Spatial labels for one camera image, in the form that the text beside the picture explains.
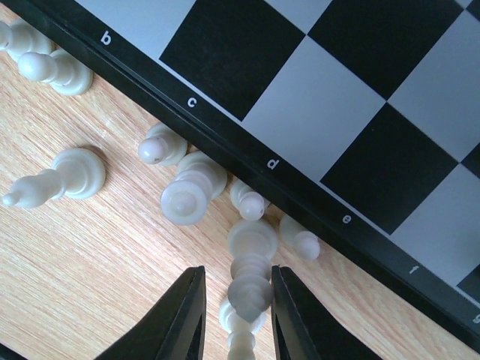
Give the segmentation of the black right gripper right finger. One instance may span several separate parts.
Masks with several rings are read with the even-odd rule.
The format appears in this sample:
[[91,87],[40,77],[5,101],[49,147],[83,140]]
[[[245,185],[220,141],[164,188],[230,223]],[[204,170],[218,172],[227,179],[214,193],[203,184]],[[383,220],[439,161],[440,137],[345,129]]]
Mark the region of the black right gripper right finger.
[[289,267],[271,268],[271,320],[277,359],[378,359],[347,331]]

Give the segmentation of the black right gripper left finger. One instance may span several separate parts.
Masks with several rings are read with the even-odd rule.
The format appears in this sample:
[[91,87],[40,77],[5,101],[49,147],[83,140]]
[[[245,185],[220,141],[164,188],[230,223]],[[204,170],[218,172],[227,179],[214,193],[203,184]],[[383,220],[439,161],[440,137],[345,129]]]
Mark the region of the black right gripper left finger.
[[203,359],[206,330],[206,270],[190,267],[147,314],[98,359]]

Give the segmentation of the white queen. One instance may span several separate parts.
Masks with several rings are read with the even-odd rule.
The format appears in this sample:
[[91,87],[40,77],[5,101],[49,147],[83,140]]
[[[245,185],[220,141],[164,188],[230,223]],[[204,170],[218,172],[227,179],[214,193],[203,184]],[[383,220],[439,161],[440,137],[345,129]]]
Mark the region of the white queen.
[[240,220],[229,231],[228,245],[233,262],[227,296],[238,316],[253,323],[272,302],[271,267],[278,237],[265,220]]

